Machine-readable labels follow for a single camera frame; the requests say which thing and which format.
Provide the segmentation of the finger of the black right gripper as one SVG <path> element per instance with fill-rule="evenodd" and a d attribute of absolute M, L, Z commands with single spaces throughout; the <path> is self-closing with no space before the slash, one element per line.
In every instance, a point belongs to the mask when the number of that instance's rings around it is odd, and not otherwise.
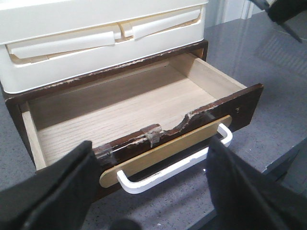
<path fill-rule="evenodd" d="M 260 10 L 265 11 L 268 17 L 281 26 L 292 38 L 302 43 L 302 39 L 286 24 L 286 21 L 307 10 L 306 0 L 274 0 L 272 3 L 268 3 L 267 0 L 251 0 L 251 2 Z"/>

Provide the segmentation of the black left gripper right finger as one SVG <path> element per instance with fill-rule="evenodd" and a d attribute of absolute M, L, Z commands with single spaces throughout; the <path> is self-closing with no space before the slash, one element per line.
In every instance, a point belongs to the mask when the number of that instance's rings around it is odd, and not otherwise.
<path fill-rule="evenodd" d="M 206 171 L 222 229 L 307 228 L 307 199 L 257 171 L 216 137 L 209 144 Z"/>

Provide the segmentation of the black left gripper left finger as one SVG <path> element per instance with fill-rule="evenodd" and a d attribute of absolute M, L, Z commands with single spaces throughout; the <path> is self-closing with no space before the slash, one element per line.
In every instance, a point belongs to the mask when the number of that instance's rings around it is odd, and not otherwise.
<path fill-rule="evenodd" d="M 0 193 L 0 228 L 79 230 L 100 174 L 92 143 L 82 142 L 61 160 Z"/>

